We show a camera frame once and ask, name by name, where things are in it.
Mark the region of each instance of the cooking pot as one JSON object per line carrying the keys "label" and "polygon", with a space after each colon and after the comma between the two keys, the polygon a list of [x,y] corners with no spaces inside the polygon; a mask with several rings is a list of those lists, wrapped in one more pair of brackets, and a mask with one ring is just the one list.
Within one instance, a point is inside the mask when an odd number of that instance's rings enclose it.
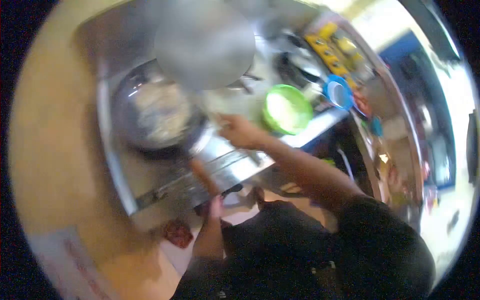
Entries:
{"label": "cooking pot", "polygon": [[[171,97],[169,102],[175,105],[165,109],[148,104],[147,107],[139,106],[138,101],[144,100],[138,97],[151,84],[158,89],[156,95]],[[174,81],[166,78],[156,60],[151,60],[128,73],[114,93],[111,102],[113,131],[131,145],[144,151],[172,152],[182,149],[195,154],[206,145],[213,131],[208,124],[208,118],[196,105],[195,97],[194,93],[185,92]],[[185,122],[178,134],[152,137],[157,120],[182,113],[188,115],[182,115]]]}

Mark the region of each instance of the green bowl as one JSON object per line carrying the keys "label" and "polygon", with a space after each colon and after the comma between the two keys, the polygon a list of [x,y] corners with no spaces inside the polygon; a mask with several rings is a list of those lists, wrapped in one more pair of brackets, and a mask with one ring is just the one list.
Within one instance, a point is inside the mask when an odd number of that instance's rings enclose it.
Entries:
{"label": "green bowl", "polygon": [[[291,126],[288,126],[286,118],[288,116],[277,116],[275,117],[275,112],[273,109],[278,109],[274,105],[270,106],[269,110],[269,102],[275,103],[275,101],[282,101],[281,99],[272,99],[269,96],[271,95],[280,95],[286,100],[291,103],[291,107],[293,111],[290,114],[290,117],[295,118],[294,121],[288,120]],[[265,99],[265,107],[263,110],[264,121],[265,123],[274,131],[283,133],[283,134],[299,134],[305,128],[307,128],[308,123],[313,118],[313,109],[310,105],[310,102],[303,96],[302,92],[299,91],[297,88],[286,85],[286,84],[277,84],[272,87],[272,89],[268,92],[266,99]]]}

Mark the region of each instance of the paper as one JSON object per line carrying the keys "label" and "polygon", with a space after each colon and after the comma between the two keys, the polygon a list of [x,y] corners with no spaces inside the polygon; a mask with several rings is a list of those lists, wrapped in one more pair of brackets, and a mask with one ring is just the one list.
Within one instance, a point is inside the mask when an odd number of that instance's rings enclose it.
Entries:
{"label": "paper", "polygon": [[29,236],[28,241],[44,273],[63,299],[118,299],[96,271],[75,228]]}

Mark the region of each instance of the person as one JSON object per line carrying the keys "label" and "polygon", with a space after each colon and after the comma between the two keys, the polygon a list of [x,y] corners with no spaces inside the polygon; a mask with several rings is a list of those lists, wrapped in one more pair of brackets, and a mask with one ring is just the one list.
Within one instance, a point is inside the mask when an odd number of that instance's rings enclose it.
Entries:
{"label": "person", "polygon": [[260,212],[225,227],[222,199],[215,196],[172,299],[419,299],[429,294],[432,255],[388,206],[365,195],[342,171],[245,118],[220,118],[228,124],[221,136],[237,148],[267,153],[314,204],[335,215],[338,232],[328,232],[289,202],[264,202],[261,189],[254,191]]}

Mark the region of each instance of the red object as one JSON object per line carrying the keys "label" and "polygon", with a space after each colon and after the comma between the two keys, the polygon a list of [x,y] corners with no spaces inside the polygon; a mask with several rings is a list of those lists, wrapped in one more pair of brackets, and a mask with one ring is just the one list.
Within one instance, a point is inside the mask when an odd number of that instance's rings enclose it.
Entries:
{"label": "red object", "polygon": [[193,235],[188,224],[176,219],[170,220],[165,226],[164,238],[175,246],[185,249],[193,240]]}
{"label": "red object", "polygon": [[359,91],[353,92],[353,100],[357,109],[367,118],[372,116],[372,108],[368,104],[367,98]]}

